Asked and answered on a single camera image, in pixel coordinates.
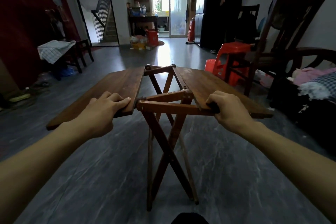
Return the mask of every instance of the white cloth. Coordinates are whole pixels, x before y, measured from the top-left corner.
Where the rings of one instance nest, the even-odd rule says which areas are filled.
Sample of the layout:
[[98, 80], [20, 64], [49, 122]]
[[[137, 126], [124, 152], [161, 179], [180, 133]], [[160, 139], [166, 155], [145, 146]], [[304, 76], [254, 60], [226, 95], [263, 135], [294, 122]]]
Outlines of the white cloth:
[[76, 41], [64, 42], [52, 40], [37, 47], [41, 60], [46, 60], [50, 64], [54, 64], [62, 57], [71, 47], [76, 44]]

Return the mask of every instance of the crossed wooden legs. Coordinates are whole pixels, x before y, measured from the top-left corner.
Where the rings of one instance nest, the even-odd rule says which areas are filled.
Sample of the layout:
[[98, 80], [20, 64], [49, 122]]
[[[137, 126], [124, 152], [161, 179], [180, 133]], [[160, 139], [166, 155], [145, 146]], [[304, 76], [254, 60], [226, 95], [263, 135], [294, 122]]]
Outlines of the crossed wooden legs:
[[[163, 93], [167, 93], [169, 91], [170, 84], [172, 82], [172, 79], [174, 77], [174, 70], [171, 69], [168, 74], [168, 78], [166, 81], [166, 85], [164, 87]], [[157, 92], [157, 94], [162, 94], [160, 87], [156, 81], [156, 78], [154, 74], [149, 74], [149, 77], [153, 83], [153, 86]], [[161, 98], [164, 102], [172, 102], [175, 101], [178, 96], [182, 96], [181, 104], [187, 104], [190, 105], [193, 99], [193, 94], [190, 90], [184, 90], [183, 92], [176, 92], [172, 94], [165, 95], [164, 98]], [[167, 139], [165, 133], [163, 132], [160, 124], [159, 119], [161, 117], [161, 113], [156, 113], [154, 115], [153, 112], [142, 112], [143, 116], [145, 117], [145, 120], [147, 121], [149, 125], [149, 138], [148, 138], [148, 185], [147, 185], [147, 210], [150, 211], [152, 209], [152, 202], [155, 199], [157, 192], [159, 190], [160, 184], [162, 182], [163, 176], [166, 172], [166, 169], [168, 167], [168, 164], [170, 163], [171, 167], [173, 168], [177, 178], [179, 179], [180, 183], [182, 184], [182, 187], [184, 188], [185, 192], [187, 193], [188, 197], [195, 201], [196, 205], [199, 204], [194, 181], [191, 175], [191, 169], [187, 157], [187, 151], [184, 146], [183, 138], [180, 136], [181, 129], [183, 127], [183, 123], [186, 119], [186, 114], [177, 114], [175, 119], [173, 116], [169, 113], [167, 113], [167, 117], [170, 121], [170, 124], [172, 125], [172, 129], [170, 131], [170, 135]], [[153, 138], [156, 138], [161, 149], [163, 150], [163, 155], [159, 164], [159, 167], [157, 169], [157, 172], [154, 176], [154, 180], [152, 180], [152, 162], [153, 162]], [[178, 162], [175, 154], [174, 154], [174, 148], [176, 145], [176, 142], [180, 138], [180, 144], [182, 148], [183, 158], [187, 169], [188, 178], [184, 174], [184, 171]]]

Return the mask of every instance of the pink cloth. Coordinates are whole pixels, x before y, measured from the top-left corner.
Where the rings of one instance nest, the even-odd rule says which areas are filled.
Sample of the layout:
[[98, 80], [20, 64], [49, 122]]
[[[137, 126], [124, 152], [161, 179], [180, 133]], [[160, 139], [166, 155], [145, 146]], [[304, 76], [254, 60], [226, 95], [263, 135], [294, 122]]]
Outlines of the pink cloth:
[[293, 73], [293, 77], [294, 77], [293, 83], [297, 86], [300, 86], [301, 84], [305, 82], [309, 82], [317, 77], [320, 77], [325, 74], [333, 73], [333, 72], [336, 72], [336, 67], [323, 70], [323, 71], [312, 68], [312, 67], [308, 67], [304, 69], [297, 69]]

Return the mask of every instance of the red wall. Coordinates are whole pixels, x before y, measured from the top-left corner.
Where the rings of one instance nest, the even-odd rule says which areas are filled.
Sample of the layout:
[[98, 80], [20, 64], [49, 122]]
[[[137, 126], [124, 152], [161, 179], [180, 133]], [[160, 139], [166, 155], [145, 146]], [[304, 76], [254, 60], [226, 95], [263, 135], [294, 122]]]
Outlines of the red wall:
[[[52, 40], [45, 9], [56, 9], [52, 0], [0, 0], [0, 58], [20, 88], [33, 84], [42, 64], [37, 46]], [[66, 0], [63, 8], [67, 38], [79, 40]]]

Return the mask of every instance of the yellow object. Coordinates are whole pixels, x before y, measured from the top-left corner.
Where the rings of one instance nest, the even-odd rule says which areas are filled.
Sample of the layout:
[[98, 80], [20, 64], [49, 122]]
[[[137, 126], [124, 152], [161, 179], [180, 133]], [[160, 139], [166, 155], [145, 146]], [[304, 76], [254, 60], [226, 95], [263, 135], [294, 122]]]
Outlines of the yellow object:
[[16, 98], [11, 98], [9, 101], [12, 102], [12, 103], [15, 103], [15, 102], [19, 102], [23, 99], [27, 99], [27, 98], [30, 98], [30, 97], [31, 97], [30, 94], [24, 94], [24, 95], [16, 97]]
[[143, 43], [136, 43], [132, 44], [132, 47], [137, 50], [144, 50], [145, 49], [145, 44]]

